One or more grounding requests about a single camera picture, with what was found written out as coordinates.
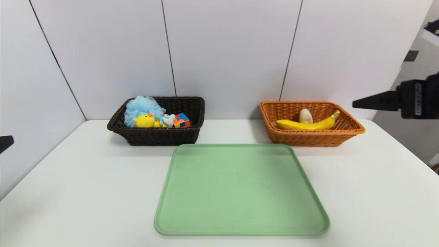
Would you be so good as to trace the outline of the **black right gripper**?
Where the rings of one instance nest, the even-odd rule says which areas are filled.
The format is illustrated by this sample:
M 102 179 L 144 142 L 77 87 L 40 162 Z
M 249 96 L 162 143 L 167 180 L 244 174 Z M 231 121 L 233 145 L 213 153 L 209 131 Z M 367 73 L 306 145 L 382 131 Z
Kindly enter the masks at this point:
M 379 111 L 398 111 L 403 119 L 439 118 L 439 75 L 425 80 L 408 80 L 398 91 L 385 91 L 352 102 L 353 108 Z

